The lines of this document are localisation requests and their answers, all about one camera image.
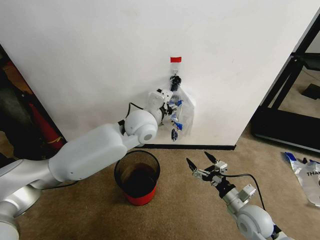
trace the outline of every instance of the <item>clear plastic bag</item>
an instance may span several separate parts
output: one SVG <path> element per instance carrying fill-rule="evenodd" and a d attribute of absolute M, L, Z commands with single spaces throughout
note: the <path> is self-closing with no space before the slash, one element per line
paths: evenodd
<path fill-rule="evenodd" d="M 162 123 L 166 131 L 171 132 L 172 141 L 177 141 L 184 136 L 191 134 L 191 129 L 195 115 L 195 103 L 191 98 L 178 86 L 167 103 L 172 110 L 165 115 Z"/>
<path fill-rule="evenodd" d="M 292 153 L 285 152 L 285 155 L 308 200 L 320 208 L 320 162 L 310 160 L 303 164 Z"/>

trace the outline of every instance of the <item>black cable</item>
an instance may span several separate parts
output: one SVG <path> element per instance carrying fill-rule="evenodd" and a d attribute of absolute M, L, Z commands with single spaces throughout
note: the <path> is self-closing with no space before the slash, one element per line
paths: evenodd
<path fill-rule="evenodd" d="M 138 106 L 138 105 L 136 105 L 136 104 L 134 104 L 133 102 L 129 102 L 129 109 L 128 109 L 128 113 L 126 114 L 126 116 L 125 116 L 125 119 L 129 116 L 129 114 L 130 114 L 130 108 L 131 108 L 131 105 L 133 105 L 133 106 L 135 106 L 136 108 L 138 108 L 138 109 L 141 109 L 141 110 L 143 110 L 143 108 L 142 107 L 140 107 L 140 106 Z"/>
<path fill-rule="evenodd" d="M 70 183 L 70 184 L 65 184 L 65 185 L 61 185 L 61 186 L 49 187 L 49 188 L 45 188 L 45 189 L 42 189 L 42 190 L 66 188 L 66 187 L 70 187 L 70 186 L 72 186 L 72 185 L 75 185 L 75 184 L 77 184 L 78 182 L 79 182 L 79 181 L 74 181 L 73 183 Z"/>
<path fill-rule="evenodd" d="M 249 176 L 249 177 L 251 177 L 251 178 L 253 179 L 255 185 L 256 185 L 256 189 L 258 190 L 258 193 L 259 193 L 259 196 L 260 196 L 260 201 L 261 201 L 261 204 L 262 204 L 262 208 L 263 208 L 263 210 L 266 211 L 264 201 L 262 200 L 262 195 L 261 195 L 261 192 L 260 192 L 260 188 L 259 188 L 258 182 L 257 182 L 257 180 L 255 179 L 254 176 L 252 176 L 252 175 L 249 174 L 249 173 L 239 174 L 239 175 L 224 175 L 224 174 L 219 173 L 219 175 L 220 175 L 220 176 L 223 176 L 223 177 L 226 177 L 226 178 L 237 178 L 237 177 L 244 177 L 244 176 Z"/>

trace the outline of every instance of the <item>beige carpet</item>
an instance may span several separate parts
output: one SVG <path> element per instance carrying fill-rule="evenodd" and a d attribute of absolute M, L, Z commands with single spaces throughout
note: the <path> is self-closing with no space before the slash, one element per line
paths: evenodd
<path fill-rule="evenodd" d="M 114 165 L 78 184 L 46 190 L 40 200 L 17 218 L 21 240 L 203 240 L 244 239 L 226 205 L 209 183 L 191 175 L 190 158 L 199 168 L 210 162 L 202 150 L 148 150 L 159 160 L 161 174 L 154 199 L 130 205 L 117 187 Z M 296 240 L 319 239 L 320 209 L 308 203 L 282 152 L 319 160 L 310 152 L 253 138 L 246 130 L 235 151 L 210 150 L 229 165 L 229 174 L 253 174 L 265 207 L 275 223 Z M 240 190 L 250 178 L 230 178 Z M 251 201 L 260 205 L 258 195 Z"/>

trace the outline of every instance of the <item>black frame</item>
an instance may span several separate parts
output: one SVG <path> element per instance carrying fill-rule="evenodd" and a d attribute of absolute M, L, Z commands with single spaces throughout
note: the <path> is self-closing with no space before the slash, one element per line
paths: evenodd
<path fill-rule="evenodd" d="M 312 67 L 308 63 L 317 61 L 320 66 L 320 53 L 306 53 L 319 31 L 320 14 L 299 47 L 291 53 L 287 65 L 253 115 L 251 133 L 254 136 L 320 153 L 320 118 L 278 109 L 304 66 L 320 71 L 320 67 Z"/>

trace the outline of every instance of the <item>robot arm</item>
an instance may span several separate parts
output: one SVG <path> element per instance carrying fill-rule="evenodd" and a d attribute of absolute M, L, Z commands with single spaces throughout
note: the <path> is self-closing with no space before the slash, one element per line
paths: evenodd
<path fill-rule="evenodd" d="M 250 205 L 249 200 L 255 194 L 256 189 L 248 184 L 240 192 L 236 186 L 231 184 L 225 177 L 228 171 L 228 164 L 216 160 L 216 158 L 205 152 L 206 156 L 213 163 L 205 170 L 197 169 L 195 164 L 186 159 L 192 175 L 210 182 L 219 192 L 219 197 L 224 200 L 228 213 L 233 217 L 239 231 L 248 240 L 293 240 L 282 232 L 274 224 L 271 216 L 261 207 Z"/>
<path fill-rule="evenodd" d="M 164 100 L 157 96 L 158 104 Z M 0 168 L 0 240 L 19 239 L 14 218 L 40 198 L 42 189 L 85 179 L 123 158 L 128 150 L 152 141 L 159 117 L 155 106 L 133 111 L 125 120 L 104 124 L 66 143 L 49 160 L 21 159 Z"/>

